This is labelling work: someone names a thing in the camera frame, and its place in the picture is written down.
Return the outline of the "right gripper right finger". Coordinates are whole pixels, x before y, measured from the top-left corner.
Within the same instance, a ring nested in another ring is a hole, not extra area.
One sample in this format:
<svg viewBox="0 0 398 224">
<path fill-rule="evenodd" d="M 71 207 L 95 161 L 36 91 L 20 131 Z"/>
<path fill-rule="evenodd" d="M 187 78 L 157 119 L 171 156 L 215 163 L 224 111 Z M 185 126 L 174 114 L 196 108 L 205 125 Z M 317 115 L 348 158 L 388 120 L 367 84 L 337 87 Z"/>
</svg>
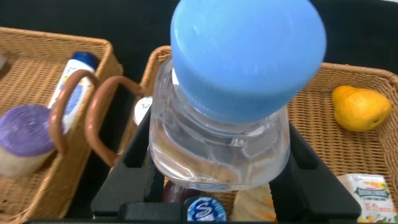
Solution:
<svg viewBox="0 0 398 224">
<path fill-rule="evenodd" d="M 290 156 L 270 182 L 279 222 L 355 222 L 361 207 L 293 124 Z"/>
</svg>

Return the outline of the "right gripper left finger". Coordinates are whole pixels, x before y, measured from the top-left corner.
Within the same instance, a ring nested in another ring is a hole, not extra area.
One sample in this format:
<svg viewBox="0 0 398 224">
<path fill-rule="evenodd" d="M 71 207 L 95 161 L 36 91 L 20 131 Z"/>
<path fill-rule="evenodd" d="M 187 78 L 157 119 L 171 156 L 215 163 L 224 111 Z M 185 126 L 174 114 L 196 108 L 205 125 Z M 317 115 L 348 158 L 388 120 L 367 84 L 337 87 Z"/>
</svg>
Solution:
<svg viewBox="0 0 398 224">
<path fill-rule="evenodd" d="M 131 221 L 185 221 L 182 203 L 163 203 L 164 175 L 151 158 L 149 146 L 150 112 L 138 126 L 91 203 L 96 218 Z"/>
</svg>

